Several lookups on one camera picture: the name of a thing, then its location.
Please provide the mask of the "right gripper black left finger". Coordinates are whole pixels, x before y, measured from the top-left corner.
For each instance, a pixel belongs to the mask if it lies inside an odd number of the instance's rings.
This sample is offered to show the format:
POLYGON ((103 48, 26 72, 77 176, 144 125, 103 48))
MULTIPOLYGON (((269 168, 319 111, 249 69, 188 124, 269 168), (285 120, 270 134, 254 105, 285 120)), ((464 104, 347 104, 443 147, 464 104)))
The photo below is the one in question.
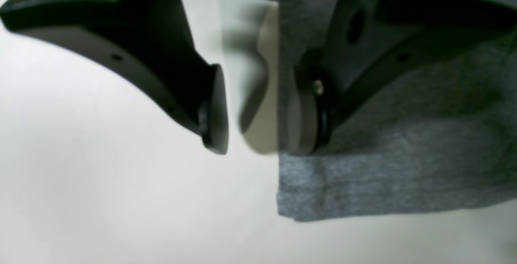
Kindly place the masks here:
POLYGON ((199 135, 205 148, 227 153, 222 67, 195 49, 182 0, 7 0, 1 21, 9 32, 105 66, 199 135))

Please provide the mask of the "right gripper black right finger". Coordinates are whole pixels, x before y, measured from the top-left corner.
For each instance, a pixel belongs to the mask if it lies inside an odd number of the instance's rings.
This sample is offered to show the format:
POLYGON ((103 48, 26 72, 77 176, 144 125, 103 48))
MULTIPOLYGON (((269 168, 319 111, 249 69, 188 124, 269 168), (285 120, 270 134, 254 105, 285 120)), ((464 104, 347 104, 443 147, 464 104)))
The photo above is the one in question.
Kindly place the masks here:
POLYGON ((516 27, 516 0, 337 0, 322 47, 290 78, 286 150, 306 156, 375 93, 516 27))

